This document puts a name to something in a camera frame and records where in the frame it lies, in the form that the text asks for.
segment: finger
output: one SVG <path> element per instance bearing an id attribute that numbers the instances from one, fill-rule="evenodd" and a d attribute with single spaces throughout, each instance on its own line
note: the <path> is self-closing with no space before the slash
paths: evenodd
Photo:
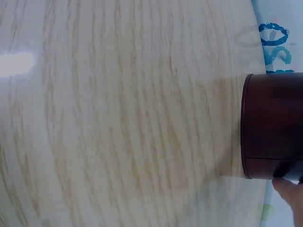
<path id="1" fill-rule="evenodd" d="M 282 199 L 291 205 L 297 185 L 283 178 L 275 178 L 272 183 L 274 189 L 280 194 Z"/>

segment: light wood grain surface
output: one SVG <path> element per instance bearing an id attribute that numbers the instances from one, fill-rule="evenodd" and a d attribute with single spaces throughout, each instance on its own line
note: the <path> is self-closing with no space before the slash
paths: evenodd
<path id="1" fill-rule="evenodd" d="M 0 226 L 259 226 L 250 0 L 0 0 L 0 55 Z"/>

